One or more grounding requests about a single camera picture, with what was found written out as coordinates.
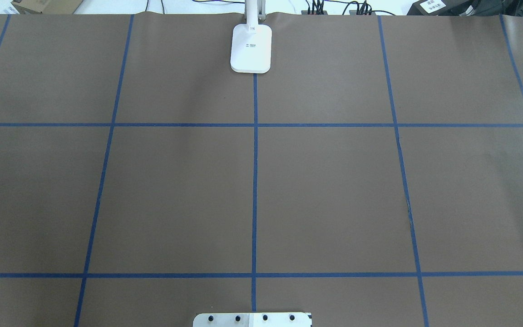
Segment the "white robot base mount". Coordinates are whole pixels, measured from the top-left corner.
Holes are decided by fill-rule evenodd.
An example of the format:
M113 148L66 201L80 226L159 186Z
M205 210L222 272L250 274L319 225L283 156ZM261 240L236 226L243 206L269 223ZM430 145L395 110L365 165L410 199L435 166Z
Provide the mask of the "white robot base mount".
M193 327L311 327L311 313L232 312L198 314Z

